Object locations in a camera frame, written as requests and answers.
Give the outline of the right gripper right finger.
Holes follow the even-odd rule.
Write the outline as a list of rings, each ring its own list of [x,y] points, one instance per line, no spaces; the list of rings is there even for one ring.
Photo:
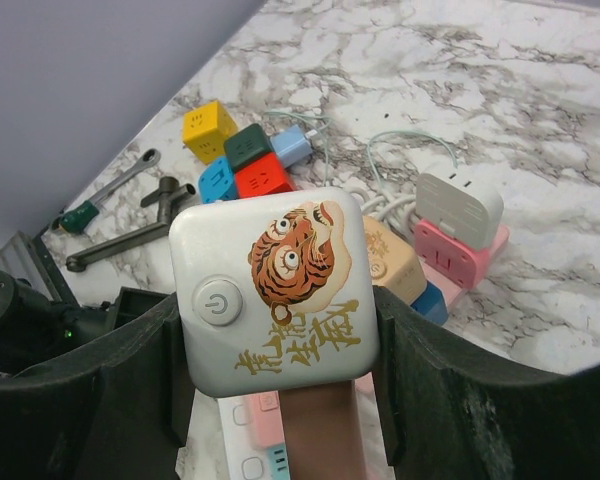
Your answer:
[[[560,375],[491,353],[374,291],[373,369],[399,479],[600,479],[600,365]]]

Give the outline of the white power strip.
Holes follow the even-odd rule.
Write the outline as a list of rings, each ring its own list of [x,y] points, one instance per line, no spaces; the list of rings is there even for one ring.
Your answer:
[[[290,478],[278,393],[218,400],[229,478]]]

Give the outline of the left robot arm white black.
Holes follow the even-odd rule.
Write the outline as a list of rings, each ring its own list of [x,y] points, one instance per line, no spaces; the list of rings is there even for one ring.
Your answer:
[[[50,300],[28,281],[0,270],[0,377],[16,375],[104,336],[166,297],[123,287],[112,303],[81,306]]]

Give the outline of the pink cube socket adapter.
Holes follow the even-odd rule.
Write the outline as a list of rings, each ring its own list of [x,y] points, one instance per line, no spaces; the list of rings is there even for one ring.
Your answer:
[[[363,452],[357,385],[344,381],[244,397],[250,440],[274,479],[373,479]]]

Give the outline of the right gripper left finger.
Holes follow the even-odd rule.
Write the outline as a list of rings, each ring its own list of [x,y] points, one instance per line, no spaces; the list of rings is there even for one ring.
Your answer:
[[[195,387],[174,296],[0,378],[0,479],[174,479]]]

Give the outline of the white tiger cube adapter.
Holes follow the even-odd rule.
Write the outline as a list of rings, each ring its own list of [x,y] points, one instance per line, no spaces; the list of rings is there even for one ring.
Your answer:
[[[169,230],[188,371],[225,398],[354,380],[380,351],[363,215],[336,187],[197,205]]]

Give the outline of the yellow cube socket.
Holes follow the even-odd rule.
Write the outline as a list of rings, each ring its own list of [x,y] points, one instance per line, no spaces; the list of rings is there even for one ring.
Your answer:
[[[224,142],[238,126],[218,101],[202,105],[184,115],[182,142],[205,165],[225,155]]]

